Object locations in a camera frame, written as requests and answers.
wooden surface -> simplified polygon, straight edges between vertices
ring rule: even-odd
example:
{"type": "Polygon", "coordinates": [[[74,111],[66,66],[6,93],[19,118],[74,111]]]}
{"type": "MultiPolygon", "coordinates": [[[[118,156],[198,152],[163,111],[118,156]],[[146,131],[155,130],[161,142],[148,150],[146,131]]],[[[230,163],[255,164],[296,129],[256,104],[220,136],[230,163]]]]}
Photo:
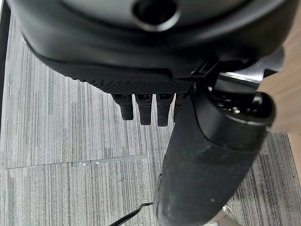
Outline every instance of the wooden surface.
{"type": "Polygon", "coordinates": [[[285,41],[284,70],[266,78],[260,90],[269,93],[277,104],[273,129],[291,133],[289,138],[301,178],[301,4],[285,41]]]}

textured black plastic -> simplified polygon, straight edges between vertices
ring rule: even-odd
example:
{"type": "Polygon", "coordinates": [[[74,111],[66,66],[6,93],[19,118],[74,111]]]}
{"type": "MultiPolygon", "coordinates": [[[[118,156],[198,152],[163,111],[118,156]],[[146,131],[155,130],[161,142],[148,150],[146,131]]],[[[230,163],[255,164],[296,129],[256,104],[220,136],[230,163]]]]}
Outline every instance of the textured black plastic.
{"type": "Polygon", "coordinates": [[[174,94],[156,95],[158,126],[168,125],[168,115],[174,94]]]}
{"type": "Polygon", "coordinates": [[[298,0],[252,0],[213,21],[156,34],[93,20],[70,10],[60,0],[9,3],[35,52],[70,63],[65,65],[68,71],[58,64],[51,64],[53,69],[109,93],[129,94],[130,90],[131,93],[185,92],[187,83],[174,83],[173,79],[191,77],[191,72],[207,59],[231,61],[272,53],[290,30],[298,0]],[[89,64],[90,70],[76,66],[79,63],[89,64]],[[104,67],[100,70],[92,64],[104,67]],[[139,74],[137,83],[133,83],[131,73],[119,72],[120,67],[139,74]],[[164,81],[159,71],[152,70],[165,70],[169,80],[164,81]],[[116,71],[114,79],[111,71],[116,71]]]}
{"type": "Polygon", "coordinates": [[[148,126],[151,124],[151,95],[135,95],[136,102],[139,106],[140,124],[148,126]]]}
{"type": "Polygon", "coordinates": [[[180,111],[181,105],[183,104],[187,94],[179,93],[176,95],[175,103],[174,103],[174,122],[178,117],[178,113],[180,111]]]}
{"type": "Polygon", "coordinates": [[[88,82],[111,94],[164,94],[188,92],[194,79],[172,79],[168,70],[108,67],[98,64],[60,62],[48,59],[28,44],[44,64],[72,79],[88,82]]]}
{"type": "MultiPolygon", "coordinates": [[[[272,125],[276,116],[276,107],[271,97],[265,93],[260,94],[264,97],[262,110],[264,117],[222,110],[209,92],[196,93],[192,100],[198,124],[206,138],[213,143],[236,150],[260,149],[267,134],[266,129],[272,125]]],[[[244,95],[244,103],[251,106],[253,97],[253,95],[244,95]]]]}
{"type": "Polygon", "coordinates": [[[123,120],[133,120],[133,101],[132,95],[112,95],[113,100],[120,106],[121,116],[123,120]]]}
{"type": "MultiPolygon", "coordinates": [[[[164,226],[199,226],[208,222],[234,194],[259,152],[259,148],[235,150],[209,141],[196,115],[191,98],[186,98],[163,160],[154,199],[154,213],[164,226]]],[[[223,128],[221,132],[236,134],[240,130],[223,128]]]]}

wire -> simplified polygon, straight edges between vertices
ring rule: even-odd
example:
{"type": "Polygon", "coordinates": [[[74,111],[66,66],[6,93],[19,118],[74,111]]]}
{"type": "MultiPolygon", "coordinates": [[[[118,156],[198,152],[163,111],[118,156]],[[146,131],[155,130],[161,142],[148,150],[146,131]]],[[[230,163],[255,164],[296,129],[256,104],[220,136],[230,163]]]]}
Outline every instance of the wire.
{"type": "Polygon", "coordinates": [[[131,219],[135,215],[137,215],[144,206],[151,206],[152,204],[153,204],[152,202],[141,204],[138,209],[136,209],[133,212],[125,215],[124,217],[120,218],[119,220],[115,221],[113,224],[111,224],[109,226],[120,226],[120,225],[122,225],[123,223],[127,222],[129,219],[131,219]]]}

gray carpet tile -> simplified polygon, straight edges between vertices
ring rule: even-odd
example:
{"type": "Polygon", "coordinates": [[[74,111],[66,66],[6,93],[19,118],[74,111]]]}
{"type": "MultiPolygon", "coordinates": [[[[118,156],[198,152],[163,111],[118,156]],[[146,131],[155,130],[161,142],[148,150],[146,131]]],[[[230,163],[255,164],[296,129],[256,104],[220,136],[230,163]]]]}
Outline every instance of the gray carpet tile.
{"type": "MultiPolygon", "coordinates": [[[[71,225],[107,226],[151,202],[147,159],[73,167],[71,196],[71,225]]],[[[151,207],[143,208],[125,225],[154,225],[151,207]]]]}
{"type": "Polygon", "coordinates": [[[246,226],[301,226],[301,188],[285,133],[267,137],[229,205],[246,226]]]}
{"type": "MultiPolygon", "coordinates": [[[[9,169],[7,225],[107,226],[149,201],[146,158],[9,169]]],[[[125,225],[155,225],[151,207],[125,225]]]]}
{"type": "MultiPolygon", "coordinates": [[[[155,100],[151,126],[140,125],[137,105],[134,120],[122,121],[110,95],[43,65],[13,17],[3,104],[0,225],[108,225],[152,200],[172,110],[168,127],[156,125],[155,100]]],[[[301,226],[301,189],[286,134],[268,135],[229,205],[245,226],[301,226]]],[[[151,208],[127,223],[154,224],[151,208]]]]}
{"type": "Polygon", "coordinates": [[[7,225],[70,225],[69,184],[69,163],[9,169],[7,225]]]}
{"type": "Polygon", "coordinates": [[[0,167],[0,225],[6,225],[7,204],[7,170],[0,167]]]}

bolt hole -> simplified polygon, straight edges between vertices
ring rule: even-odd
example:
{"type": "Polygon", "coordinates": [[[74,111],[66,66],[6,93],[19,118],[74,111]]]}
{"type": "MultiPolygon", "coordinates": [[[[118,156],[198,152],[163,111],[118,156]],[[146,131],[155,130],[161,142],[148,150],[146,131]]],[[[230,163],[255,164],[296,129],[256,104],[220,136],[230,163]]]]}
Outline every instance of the bolt hole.
{"type": "Polygon", "coordinates": [[[133,16],[143,30],[162,32],[177,23],[180,13],[172,0],[141,0],[134,4],[133,16]]]}

